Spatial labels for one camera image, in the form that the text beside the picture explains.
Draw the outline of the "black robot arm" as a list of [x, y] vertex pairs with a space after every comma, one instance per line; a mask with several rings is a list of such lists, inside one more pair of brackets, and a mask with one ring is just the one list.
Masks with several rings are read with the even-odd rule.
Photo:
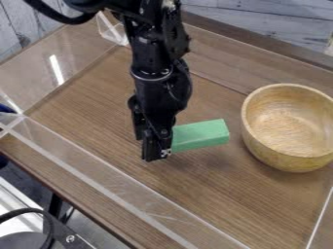
[[171, 154], [175, 117], [186, 107], [193, 82], [184, 56], [192, 38], [182, 22], [181, 0], [66, 0], [86, 14], [110, 10], [119, 19], [131, 47], [134, 94], [127, 100], [142, 159]]

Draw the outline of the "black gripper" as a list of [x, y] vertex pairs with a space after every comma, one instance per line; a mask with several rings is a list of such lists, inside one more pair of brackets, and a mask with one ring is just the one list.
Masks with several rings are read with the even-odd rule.
[[131, 71], [135, 92], [127, 101], [131, 110], [135, 139], [142, 140], [142, 159], [163, 160], [171, 154], [175, 116], [193, 94], [189, 66], [179, 59], [161, 75]]

